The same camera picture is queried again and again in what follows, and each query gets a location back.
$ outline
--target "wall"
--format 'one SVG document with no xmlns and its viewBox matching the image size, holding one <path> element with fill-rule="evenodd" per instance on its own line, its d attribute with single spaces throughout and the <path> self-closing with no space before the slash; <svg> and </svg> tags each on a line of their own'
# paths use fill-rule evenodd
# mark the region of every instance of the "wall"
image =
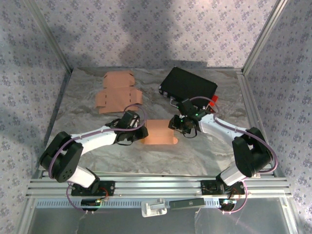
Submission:
<svg viewBox="0 0 312 234">
<path fill-rule="evenodd" d="M 72 67 L 242 67 L 275 0 L 36 0 Z"/>
<path fill-rule="evenodd" d="M 65 75 L 28 9 L 0 1 L 0 233 L 12 233 Z"/>
<path fill-rule="evenodd" d="M 290 0 L 248 79 L 306 231 L 312 233 L 311 0 Z"/>
</svg>

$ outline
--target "gray marble table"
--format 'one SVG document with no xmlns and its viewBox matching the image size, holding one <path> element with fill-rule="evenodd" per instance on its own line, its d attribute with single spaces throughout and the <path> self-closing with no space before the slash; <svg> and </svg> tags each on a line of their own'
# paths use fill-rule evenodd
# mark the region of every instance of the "gray marble table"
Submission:
<svg viewBox="0 0 312 234">
<path fill-rule="evenodd" d="M 143 106 L 148 112 L 148 119 L 171 119 L 174 114 L 178 114 L 169 100 L 158 92 L 159 85 L 170 69 L 132 70 L 136 78 L 135 86 L 143 92 Z M 95 108 L 95 95 L 102 89 L 103 76 L 107 71 L 112 69 L 76 68 L 73 71 L 49 142 L 60 131 L 84 133 L 122 116 L 122 113 L 100 115 Z M 189 71 L 218 84 L 216 94 L 219 96 L 217 103 L 221 113 L 218 116 L 221 119 L 249 127 L 234 71 Z M 232 148 L 214 136 L 199 134 L 194 139 L 186 139 L 178 132 L 175 136 L 179 140 L 176 145 L 134 142 L 131 146 L 105 146 L 83 155 L 79 165 L 102 172 L 216 176 L 234 161 Z"/>
</svg>

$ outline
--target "black box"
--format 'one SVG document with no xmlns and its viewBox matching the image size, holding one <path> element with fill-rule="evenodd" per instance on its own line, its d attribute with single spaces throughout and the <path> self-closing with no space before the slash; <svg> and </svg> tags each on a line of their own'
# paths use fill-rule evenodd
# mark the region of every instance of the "black box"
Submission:
<svg viewBox="0 0 312 234">
<path fill-rule="evenodd" d="M 166 98 L 181 102 L 186 98 L 204 96 L 212 99 L 217 89 L 217 84 L 195 74 L 174 67 L 159 87 L 159 92 Z M 194 106 L 206 107 L 208 101 L 196 99 L 192 101 Z"/>
</svg>

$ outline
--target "flat cardboard box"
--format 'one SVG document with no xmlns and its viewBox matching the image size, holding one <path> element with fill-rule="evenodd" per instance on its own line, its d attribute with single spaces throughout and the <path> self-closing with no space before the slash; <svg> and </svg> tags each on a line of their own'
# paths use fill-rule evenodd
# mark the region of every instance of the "flat cardboard box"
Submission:
<svg viewBox="0 0 312 234">
<path fill-rule="evenodd" d="M 178 140 L 174 136 L 173 129 L 168 128 L 168 119 L 149 119 L 146 121 L 148 136 L 141 140 L 147 145 L 172 145 Z"/>
<path fill-rule="evenodd" d="M 104 75 L 104 88 L 122 88 L 135 84 L 135 78 L 132 71 L 107 72 Z"/>
<path fill-rule="evenodd" d="M 143 93 L 133 86 L 123 88 L 106 88 L 96 94 L 96 107 L 99 114 L 111 112 L 123 112 L 130 104 L 142 104 Z M 128 110 L 137 111 L 136 106 Z"/>
</svg>

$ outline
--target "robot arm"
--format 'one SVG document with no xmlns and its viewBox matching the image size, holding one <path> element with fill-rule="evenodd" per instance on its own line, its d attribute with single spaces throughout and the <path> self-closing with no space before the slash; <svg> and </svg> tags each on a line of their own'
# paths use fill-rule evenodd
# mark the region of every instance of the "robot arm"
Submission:
<svg viewBox="0 0 312 234">
<path fill-rule="evenodd" d="M 60 183 L 67 181 L 80 185 L 92 194 L 98 189 L 99 178 L 89 169 L 78 166 L 80 157 L 102 146 L 124 140 L 133 142 L 147 137 L 147 129 L 143 124 L 138 124 L 139 115 L 127 111 L 121 119 L 84 134 L 69 135 L 60 132 L 42 154 L 40 164 L 48 171 L 51 169 L 51 178 Z"/>
<path fill-rule="evenodd" d="M 247 130 L 229 124 L 216 118 L 209 111 L 196 109 L 189 99 L 178 103 L 177 107 L 181 115 L 175 115 L 171 119 L 169 128 L 183 134 L 189 134 L 195 129 L 213 135 L 233 147 L 235 163 L 216 177 L 226 186 L 252 177 L 272 161 L 273 157 L 269 150 L 258 140 L 250 137 L 256 136 L 264 141 L 259 129 L 253 127 Z"/>
</svg>

